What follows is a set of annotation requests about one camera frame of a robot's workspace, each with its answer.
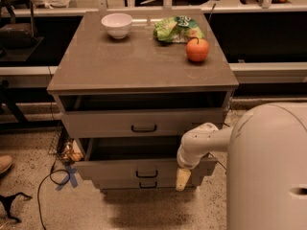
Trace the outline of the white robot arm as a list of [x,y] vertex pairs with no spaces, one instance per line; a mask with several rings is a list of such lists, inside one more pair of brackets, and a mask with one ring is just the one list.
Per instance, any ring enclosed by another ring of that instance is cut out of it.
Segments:
[[227,230],[307,230],[307,103],[266,103],[233,127],[185,132],[177,190],[212,151],[227,153]]

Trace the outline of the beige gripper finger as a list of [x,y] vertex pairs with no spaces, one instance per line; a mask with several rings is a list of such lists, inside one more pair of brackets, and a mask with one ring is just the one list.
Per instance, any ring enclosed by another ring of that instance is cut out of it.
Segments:
[[191,171],[183,168],[177,169],[176,190],[181,192],[185,189],[191,176]]

